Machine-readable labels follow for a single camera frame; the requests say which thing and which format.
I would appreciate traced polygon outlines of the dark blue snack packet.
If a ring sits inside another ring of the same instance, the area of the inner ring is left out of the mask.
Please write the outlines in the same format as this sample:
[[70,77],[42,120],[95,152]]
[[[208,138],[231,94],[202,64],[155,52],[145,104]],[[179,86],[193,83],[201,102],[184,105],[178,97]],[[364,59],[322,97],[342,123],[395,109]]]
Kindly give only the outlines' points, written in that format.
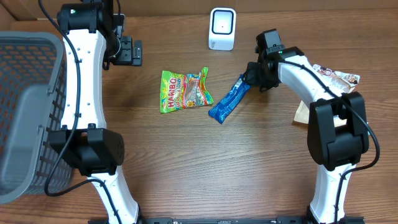
[[217,120],[220,124],[223,124],[225,119],[239,105],[250,89],[251,86],[243,82],[243,74],[241,74],[236,83],[231,87],[228,94],[211,110],[209,110],[209,116]]

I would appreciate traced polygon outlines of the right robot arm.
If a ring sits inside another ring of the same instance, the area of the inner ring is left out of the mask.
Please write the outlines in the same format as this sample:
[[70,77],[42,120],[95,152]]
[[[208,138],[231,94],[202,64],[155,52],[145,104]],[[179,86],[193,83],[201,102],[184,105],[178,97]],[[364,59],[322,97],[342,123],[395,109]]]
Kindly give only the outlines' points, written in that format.
[[369,149],[364,99],[328,86],[297,47],[285,47],[276,29],[256,37],[257,62],[248,63],[245,83],[261,91],[283,83],[309,109],[307,146],[317,163],[315,193],[307,223],[364,223],[344,212],[349,178]]

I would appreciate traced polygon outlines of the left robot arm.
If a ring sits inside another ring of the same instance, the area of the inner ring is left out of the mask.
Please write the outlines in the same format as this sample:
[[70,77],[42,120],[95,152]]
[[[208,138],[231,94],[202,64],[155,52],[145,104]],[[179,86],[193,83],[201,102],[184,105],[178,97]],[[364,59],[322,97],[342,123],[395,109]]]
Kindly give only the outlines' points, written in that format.
[[123,174],[123,137],[107,128],[102,77],[111,65],[142,65],[142,42],[125,36],[119,1],[64,4],[52,24],[67,56],[66,103],[61,128],[49,133],[59,161],[77,169],[97,190],[108,223],[141,224],[144,218]]

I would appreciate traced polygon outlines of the green Haribo candy bag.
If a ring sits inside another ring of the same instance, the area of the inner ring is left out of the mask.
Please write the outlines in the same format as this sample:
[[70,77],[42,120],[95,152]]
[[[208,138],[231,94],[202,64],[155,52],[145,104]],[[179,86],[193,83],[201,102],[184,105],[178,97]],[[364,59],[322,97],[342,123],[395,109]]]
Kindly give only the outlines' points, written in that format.
[[187,108],[212,105],[214,100],[206,89],[208,67],[199,73],[173,73],[163,70],[160,84],[160,112],[170,113]]

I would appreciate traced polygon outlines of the beige mushroom snack bag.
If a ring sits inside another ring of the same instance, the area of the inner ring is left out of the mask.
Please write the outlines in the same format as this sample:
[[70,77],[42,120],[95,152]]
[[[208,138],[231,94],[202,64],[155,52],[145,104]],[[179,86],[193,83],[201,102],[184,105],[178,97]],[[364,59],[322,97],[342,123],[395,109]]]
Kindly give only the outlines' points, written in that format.
[[[328,86],[338,88],[345,93],[351,93],[360,81],[359,75],[335,71],[318,64],[314,64],[313,69],[315,69],[328,82]],[[309,109],[305,103],[301,101],[295,112],[294,121],[308,124],[308,119]]]

